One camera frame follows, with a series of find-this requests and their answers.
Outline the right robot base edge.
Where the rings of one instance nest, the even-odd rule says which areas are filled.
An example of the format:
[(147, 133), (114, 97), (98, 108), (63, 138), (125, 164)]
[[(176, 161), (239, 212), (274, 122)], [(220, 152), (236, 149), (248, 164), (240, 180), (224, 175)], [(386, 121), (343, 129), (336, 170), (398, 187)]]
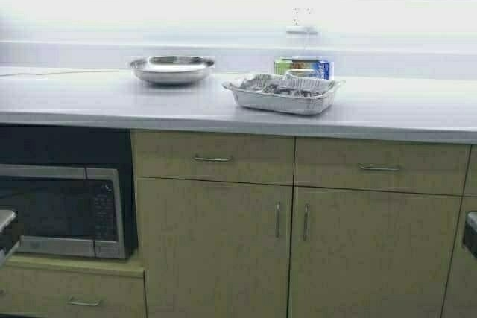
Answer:
[(465, 217), (462, 243), (474, 258), (477, 258), (477, 223), (476, 211), (468, 212)]

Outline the left robot base edge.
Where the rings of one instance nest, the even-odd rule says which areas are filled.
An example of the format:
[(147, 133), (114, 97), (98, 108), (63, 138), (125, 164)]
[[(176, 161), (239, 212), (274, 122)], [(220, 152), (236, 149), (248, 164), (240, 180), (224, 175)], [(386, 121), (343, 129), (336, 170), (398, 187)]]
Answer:
[(11, 210), (1, 210), (1, 266), (15, 253), (19, 247), (22, 235), (21, 225), (16, 213)]

